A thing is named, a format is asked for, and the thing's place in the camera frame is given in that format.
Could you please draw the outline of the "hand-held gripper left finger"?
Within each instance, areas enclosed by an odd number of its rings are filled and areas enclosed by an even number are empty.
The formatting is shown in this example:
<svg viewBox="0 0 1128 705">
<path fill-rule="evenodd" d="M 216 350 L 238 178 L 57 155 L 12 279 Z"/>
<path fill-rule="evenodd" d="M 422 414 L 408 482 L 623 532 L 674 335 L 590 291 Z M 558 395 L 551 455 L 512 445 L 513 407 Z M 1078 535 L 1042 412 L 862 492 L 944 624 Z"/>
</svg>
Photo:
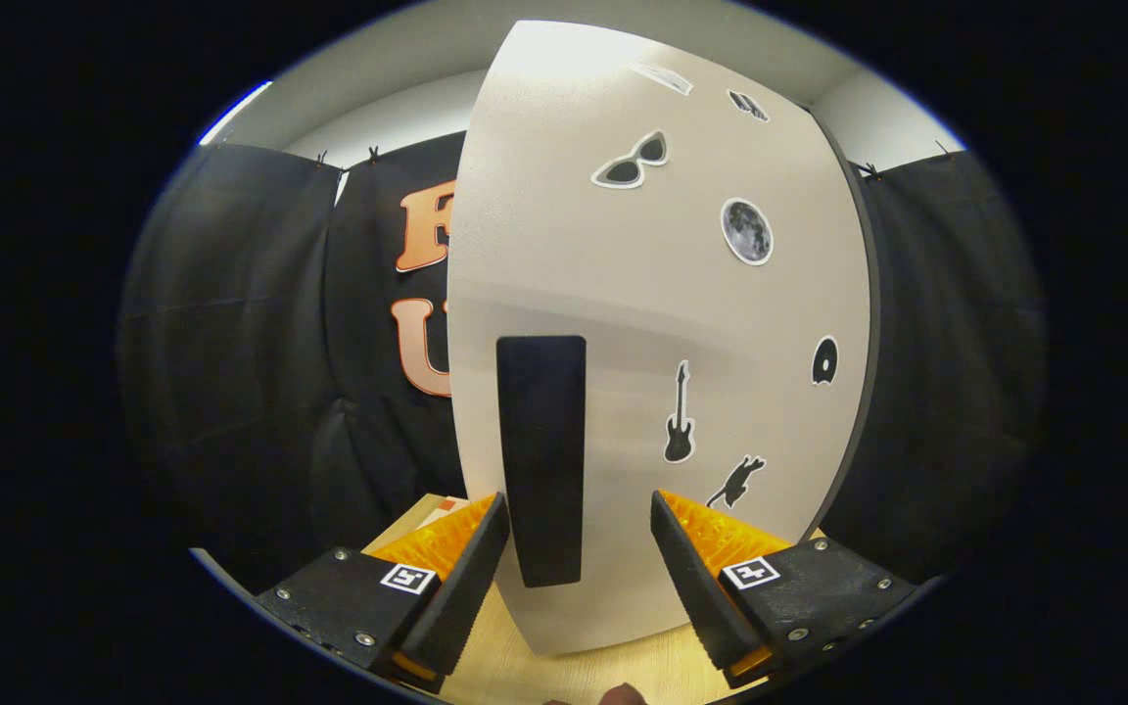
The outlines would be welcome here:
<svg viewBox="0 0 1128 705">
<path fill-rule="evenodd" d="M 282 628 L 390 682 L 442 691 L 510 535 L 501 493 L 372 552 L 333 547 L 255 597 Z"/>
</svg>

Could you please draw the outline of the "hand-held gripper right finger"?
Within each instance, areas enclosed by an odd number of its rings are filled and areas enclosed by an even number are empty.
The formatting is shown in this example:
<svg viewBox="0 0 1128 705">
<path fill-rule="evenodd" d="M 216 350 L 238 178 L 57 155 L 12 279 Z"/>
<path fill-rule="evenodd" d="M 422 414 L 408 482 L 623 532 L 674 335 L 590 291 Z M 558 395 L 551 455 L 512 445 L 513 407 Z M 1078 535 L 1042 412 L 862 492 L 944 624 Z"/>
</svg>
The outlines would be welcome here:
<svg viewBox="0 0 1128 705">
<path fill-rule="evenodd" d="M 908 611 L 920 588 L 840 541 L 776 539 L 655 491 L 650 531 L 700 645 L 729 685 L 782 685 Z"/>
</svg>

